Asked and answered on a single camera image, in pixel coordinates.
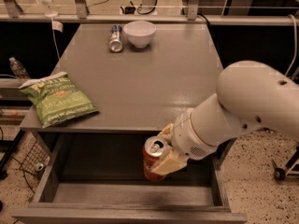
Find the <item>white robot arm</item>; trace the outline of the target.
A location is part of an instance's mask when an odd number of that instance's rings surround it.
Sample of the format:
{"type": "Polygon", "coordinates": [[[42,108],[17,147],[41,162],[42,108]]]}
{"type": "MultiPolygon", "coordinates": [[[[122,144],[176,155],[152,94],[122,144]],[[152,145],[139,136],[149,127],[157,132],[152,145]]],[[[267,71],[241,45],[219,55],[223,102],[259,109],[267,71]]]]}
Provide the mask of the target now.
{"type": "Polygon", "coordinates": [[[299,85],[274,68],[241,61],[220,73],[216,92],[179,115],[166,134],[162,155],[150,167],[168,175],[214,153],[223,142],[268,128],[299,140],[299,85]]]}

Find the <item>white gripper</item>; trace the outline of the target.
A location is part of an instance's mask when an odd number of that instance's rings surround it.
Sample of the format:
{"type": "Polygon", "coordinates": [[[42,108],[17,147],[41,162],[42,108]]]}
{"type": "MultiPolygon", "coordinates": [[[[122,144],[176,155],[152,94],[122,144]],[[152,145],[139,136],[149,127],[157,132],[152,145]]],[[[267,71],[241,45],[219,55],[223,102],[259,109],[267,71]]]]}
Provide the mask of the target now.
{"type": "Polygon", "coordinates": [[[156,175],[174,173],[187,166],[188,158],[199,161],[217,150],[216,146],[205,143],[195,132],[191,120],[192,112],[193,108],[183,112],[176,118],[174,126],[169,123],[157,134],[168,144],[171,143],[174,149],[152,165],[150,168],[152,173],[156,175]]]}

